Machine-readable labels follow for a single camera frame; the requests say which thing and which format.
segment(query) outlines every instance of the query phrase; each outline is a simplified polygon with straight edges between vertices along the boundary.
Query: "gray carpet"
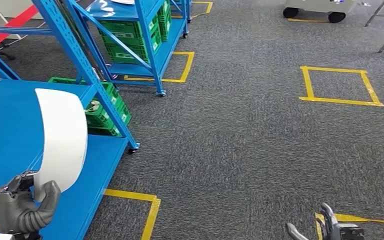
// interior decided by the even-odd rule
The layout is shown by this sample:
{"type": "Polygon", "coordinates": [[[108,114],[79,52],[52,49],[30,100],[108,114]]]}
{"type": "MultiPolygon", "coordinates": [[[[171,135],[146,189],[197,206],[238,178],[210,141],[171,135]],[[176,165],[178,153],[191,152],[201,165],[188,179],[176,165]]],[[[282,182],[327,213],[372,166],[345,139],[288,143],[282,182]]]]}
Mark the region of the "gray carpet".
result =
{"type": "MultiPolygon", "coordinates": [[[[285,222],[316,239],[321,202],[384,219],[384,107],[299,99],[300,66],[350,68],[368,71],[384,104],[384,53],[376,53],[384,18],[363,27],[380,0],[338,24],[286,21],[277,0],[213,1],[176,48],[195,52],[186,83],[165,83],[164,98],[122,88],[141,149],[123,157],[109,188],[161,198],[153,240],[288,240],[285,222]]],[[[29,36],[5,51],[26,79],[76,73],[52,37],[29,36]]],[[[178,77],[184,63],[175,56],[165,76],[178,77]]],[[[356,74],[310,76],[317,97],[370,100],[356,74]]],[[[139,239],[148,208],[106,196],[85,239],[139,239]]],[[[361,226],[368,240],[384,240],[384,224],[361,226]]]]}

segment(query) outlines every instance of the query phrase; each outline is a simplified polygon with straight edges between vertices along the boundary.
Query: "blue shelf surface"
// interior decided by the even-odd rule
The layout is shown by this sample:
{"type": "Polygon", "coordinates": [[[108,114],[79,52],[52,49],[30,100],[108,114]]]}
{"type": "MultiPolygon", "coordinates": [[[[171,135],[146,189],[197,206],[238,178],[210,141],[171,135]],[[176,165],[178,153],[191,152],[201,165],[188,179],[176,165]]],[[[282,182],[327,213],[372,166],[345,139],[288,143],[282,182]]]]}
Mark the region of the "blue shelf surface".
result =
{"type": "MultiPolygon", "coordinates": [[[[164,0],[135,0],[141,1],[143,16],[149,23],[157,14],[164,0]]],[[[136,5],[113,2],[111,0],[95,0],[87,8],[97,20],[139,21],[136,5]]]]}
{"type": "MultiPolygon", "coordinates": [[[[76,94],[86,106],[94,87],[39,81],[0,79],[0,186],[25,170],[38,170],[44,133],[34,89],[76,94]]],[[[47,239],[83,239],[87,228],[127,146],[122,137],[88,136],[88,148],[77,182],[62,193],[52,223],[41,233],[47,239]]]]}
{"type": "MultiPolygon", "coordinates": [[[[168,34],[168,40],[163,41],[159,50],[155,53],[156,70],[162,76],[169,65],[170,58],[179,41],[180,34],[186,20],[181,18],[171,19],[171,30],[168,34]]],[[[153,73],[143,65],[128,64],[128,63],[113,63],[109,68],[112,74],[128,75],[128,76],[141,76],[141,77],[154,77],[153,73]]]]}

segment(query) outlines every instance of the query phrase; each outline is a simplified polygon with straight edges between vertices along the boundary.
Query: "mechanical hand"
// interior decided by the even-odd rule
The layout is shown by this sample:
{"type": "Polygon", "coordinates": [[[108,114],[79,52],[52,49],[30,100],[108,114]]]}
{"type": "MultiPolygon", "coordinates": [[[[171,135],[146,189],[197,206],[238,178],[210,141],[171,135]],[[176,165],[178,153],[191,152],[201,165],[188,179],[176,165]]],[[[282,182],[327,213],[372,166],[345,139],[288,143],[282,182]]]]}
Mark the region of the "mechanical hand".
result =
{"type": "MultiPolygon", "coordinates": [[[[364,230],[349,223],[338,223],[332,208],[326,203],[321,205],[320,213],[323,215],[324,221],[317,218],[320,224],[322,240],[364,240],[364,230]]],[[[305,236],[298,232],[297,228],[286,223],[286,231],[293,240],[308,240],[305,236]]]]}
{"type": "Polygon", "coordinates": [[[45,183],[46,197],[36,206],[30,187],[34,185],[34,171],[15,176],[0,187],[0,233],[12,234],[15,239],[41,239],[39,230],[54,216],[61,190],[55,181],[45,183]]]}

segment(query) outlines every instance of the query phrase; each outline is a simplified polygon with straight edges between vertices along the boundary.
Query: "floor marking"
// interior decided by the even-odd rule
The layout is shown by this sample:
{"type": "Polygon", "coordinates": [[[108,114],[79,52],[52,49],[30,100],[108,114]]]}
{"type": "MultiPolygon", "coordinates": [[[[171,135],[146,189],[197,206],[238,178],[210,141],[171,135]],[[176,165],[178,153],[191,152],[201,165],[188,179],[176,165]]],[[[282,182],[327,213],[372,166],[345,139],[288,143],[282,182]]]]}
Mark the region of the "floor marking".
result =
{"type": "Polygon", "coordinates": [[[370,81],[366,75],[367,71],[365,71],[365,70],[314,67],[314,66],[301,66],[300,68],[302,70],[302,75],[304,77],[304,83],[305,83],[305,89],[307,91],[306,97],[304,97],[304,96],[299,97],[299,99],[301,99],[303,101],[384,107],[384,105],[379,101],[379,98],[376,95],[375,90],[373,89],[372,85],[370,84],[370,81]],[[356,101],[356,100],[346,100],[346,99],[337,99],[337,98],[314,97],[313,86],[311,83],[310,73],[309,73],[310,70],[311,71],[360,74],[361,79],[363,80],[364,86],[366,87],[368,94],[370,95],[371,101],[356,101]]]}
{"type": "MultiPolygon", "coordinates": [[[[323,215],[320,213],[314,213],[315,219],[320,219],[324,222],[323,215]]],[[[353,216],[353,215],[348,215],[348,214],[339,214],[335,213],[335,217],[338,220],[338,222],[342,223],[362,223],[362,222],[370,222],[370,223],[382,223],[384,224],[384,220],[378,220],[378,219],[369,219],[369,218],[364,218],[360,216],[353,216]]],[[[315,221],[316,225],[316,231],[317,231],[317,239],[318,240],[323,240],[322,238],[322,228],[320,227],[320,224],[315,221]]]]}
{"type": "Polygon", "coordinates": [[[317,20],[317,19],[296,19],[296,18],[286,18],[288,21],[291,22],[304,22],[304,23],[323,23],[328,24],[328,20],[317,20]]]}
{"type": "Polygon", "coordinates": [[[117,198],[126,198],[126,199],[135,199],[151,202],[151,207],[149,208],[148,217],[146,219],[145,227],[143,228],[142,237],[140,240],[150,240],[151,235],[154,229],[154,224],[157,219],[158,210],[160,209],[161,199],[157,198],[155,195],[131,192],[131,191],[121,191],[114,189],[105,189],[104,195],[117,197],[117,198]]]}
{"type": "Polygon", "coordinates": [[[305,87],[307,89],[307,97],[314,98],[314,92],[313,92],[313,86],[311,84],[309,68],[307,66],[302,66],[301,69],[302,69],[302,74],[304,75],[305,87]]]}
{"type": "Polygon", "coordinates": [[[143,228],[141,240],[151,239],[152,231],[154,229],[155,220],[157,219],[158,210],[160,209],[161,199],[157,198],[151,203],[148,218],[146,219],[145,227],[143,228]]]}
{"type": "MultiPolygon", "coordinates": [[[[166,83],[184,83],[188,78],[189,72],[191,71],[192,62],[194,61],[195,52],[194,51],[175,51],[173,55],[187,55],[186,65],[184,66],[183,72],[181,74],[180,79],[168,79],[163,78],[162,81],[166,83]]],[[[129,77],[124,76],[124,80],[128,81],[154,81],[153,78],[150,77],[129,77]]]]}
{"type": "MultiPolygon", "coordinates": [[[[196,17],[199,17],[199,16],[202,16],[202,15],[205,15],[205,14],[209,14],[211,13],[211,9],[213,9],[213,2],[212,1],[193,1],[192,2],[193,4],[207,4],[206,6],[206,10],[204,13],[200,13],[200,14],[197,14],[197,15],[194,15],[194,16],[191,16],[190,18],[191,19],[194,19],[196,17]]],[[[175,18],[175,19],[181,19],[182,16],[171,16],[172,18],[175,18]]]]}

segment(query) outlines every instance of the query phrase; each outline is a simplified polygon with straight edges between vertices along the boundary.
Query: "white label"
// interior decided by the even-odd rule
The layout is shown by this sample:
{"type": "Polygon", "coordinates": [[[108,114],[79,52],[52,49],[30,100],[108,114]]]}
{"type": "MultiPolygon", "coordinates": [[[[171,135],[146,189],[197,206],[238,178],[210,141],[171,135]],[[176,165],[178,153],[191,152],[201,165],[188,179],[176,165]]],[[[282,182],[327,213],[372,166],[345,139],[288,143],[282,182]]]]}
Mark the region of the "white label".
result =
{"type": "Polygon", "coordinates": [[[97,70],[96,70],[94,67],[92,67],[92,69],[93,69],[93,72],[95,73],[96,77],[97,77],[99,80],[101,80],[100,77],[99,77],[99,75],[98,75],[98,73],[97,73],[97,70]]]}
{"type": "Polygon", "coordinates": [[[164,2],[164,11],[167,11],[167,8],[169,7],[169,4],[167,3],[167,1],[164,2]]]}
{"type": "Polygon", "coordinates": [[[128,38],[128,39],[135,38],[133,33],[130,33],[130,32],[111,32],[111,33],[114,34],[114,36],[116,36],[117,38],[128,38]]]}
{"type": "Polygon", "coordinates": [[[130,54],[119,53],[119,52],[117,52],[117,53],[115,54],[115,57],[116,57],[116,58],[123,58],[123,59],[132,59],[132,58],[133,58],[132,56],[130,56],[130,54]]]}

